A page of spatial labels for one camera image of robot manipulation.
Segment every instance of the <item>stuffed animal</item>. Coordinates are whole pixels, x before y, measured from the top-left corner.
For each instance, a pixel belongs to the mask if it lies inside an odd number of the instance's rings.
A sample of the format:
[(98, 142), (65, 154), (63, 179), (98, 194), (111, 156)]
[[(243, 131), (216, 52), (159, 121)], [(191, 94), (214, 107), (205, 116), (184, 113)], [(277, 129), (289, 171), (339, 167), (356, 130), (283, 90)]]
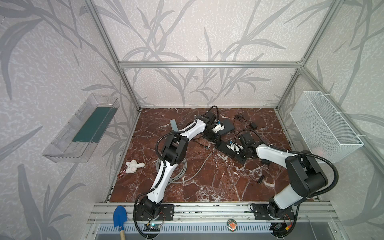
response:
[(136, 160), (132, 160), (130, 162), (126, 162), (125, 165), (127, 165), (127, 169), (124, 170), (125, 173), (135, 173), (136, 170), (139, 168), (139, 167), (144, 167), (145, 166), (145, 163), (141, 162), (141, 163), (137, 163)]

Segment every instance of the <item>patterned wallpaper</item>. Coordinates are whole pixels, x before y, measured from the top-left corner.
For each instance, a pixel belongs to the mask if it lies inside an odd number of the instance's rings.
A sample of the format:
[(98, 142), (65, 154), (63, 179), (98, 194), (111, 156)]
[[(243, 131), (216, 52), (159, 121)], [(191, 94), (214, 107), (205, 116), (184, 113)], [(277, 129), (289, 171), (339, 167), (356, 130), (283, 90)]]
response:
[[(382, 0), (344, 1), (306, 65), (381, 152), (384, 152), (383, 4)], [(290, 95), (300, 96), (302, 91), (311, 90), (305, 81), (301, 77)], [(288, 98), (280, 112), (289, 115), (294, 104), (295, 98)], [(295, 147), (306, 148), (289, 118), (284, 121)], [(383, 175), (361, 149), (336, 163), (336, 167), (339, 183), (321, 198), (332, 202), (350, 239), (382, 239)], [(333, 175), (325, 165), (324, 171)]]
[[(0, 239), (78, 239), (137, 113), (82, 1), (0, 0)], [(87, 163), (41, 154), (89, 94), (120, 108)]]
[[(331, 4), (331, 0), (94, 2), (120, 61), (299, 61)], [(125, 71), (140, 104), (156, 107), (276, 106), (271, 103), (282, 95), (293, 72)]]

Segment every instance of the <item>wooden handle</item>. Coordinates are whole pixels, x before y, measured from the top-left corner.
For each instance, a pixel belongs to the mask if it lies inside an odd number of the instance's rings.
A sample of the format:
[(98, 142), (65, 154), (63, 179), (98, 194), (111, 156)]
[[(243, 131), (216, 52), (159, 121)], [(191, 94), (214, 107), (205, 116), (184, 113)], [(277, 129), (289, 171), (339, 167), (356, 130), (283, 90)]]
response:
[(125, 232), (124, 232), (124, 230), (120, 231), (120, 239), (121, 240), (125, 240)]

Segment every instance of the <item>gray cable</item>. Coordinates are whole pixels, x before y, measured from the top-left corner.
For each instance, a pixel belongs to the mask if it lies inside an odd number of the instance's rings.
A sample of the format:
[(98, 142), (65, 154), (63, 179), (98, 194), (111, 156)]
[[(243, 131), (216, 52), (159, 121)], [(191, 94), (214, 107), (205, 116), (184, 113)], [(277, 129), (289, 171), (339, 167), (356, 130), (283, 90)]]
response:
[[(195, 173), (195, 175), (193, 175), (192, 177), (190, 177), (189, 179), (187, 180), (184, 180), (184, 181), (181, 181), (181, 182), (175, 182), (176, 180), (179, 180), (180, 178), (182, 178), (185, 174), (185, 172), (187, 171), (187, 160), (184, 158), (183, 160), (183, 167), (182, 169), (180, 170), (180, 172), (175, 176), (175, 177), (172, 177), (169, 179), (169, 182), (167, 185), (171, 184), (171, 183), (184, 183), (184, 182), (188, 182), (189, 180), (191, 180), (192, 178), (194, 178), (199, 172), (200, 170), (203, 168), (205, 162), (208, 160), (208, 158), (212, 155), (212, 153), (210, 153), (208, 155), (208, 157), (204, 160), (203, 164), (201, 165), (200, 169)], [(160, 158), (157, 159), (157, 162), (156, 162), (156, 171), (158, 172), (159, 169), (160, 169)]]

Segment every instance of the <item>white wire mesh basket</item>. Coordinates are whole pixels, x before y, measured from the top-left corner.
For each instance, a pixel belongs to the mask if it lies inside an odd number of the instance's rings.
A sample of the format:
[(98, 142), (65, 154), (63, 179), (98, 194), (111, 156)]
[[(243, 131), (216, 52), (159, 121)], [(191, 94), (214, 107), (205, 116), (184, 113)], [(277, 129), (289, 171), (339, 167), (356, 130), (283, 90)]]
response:
[(304, 91), (291, 116), (309, 150), (331, 162), (363, 146), (360, 137), (319, 91)]

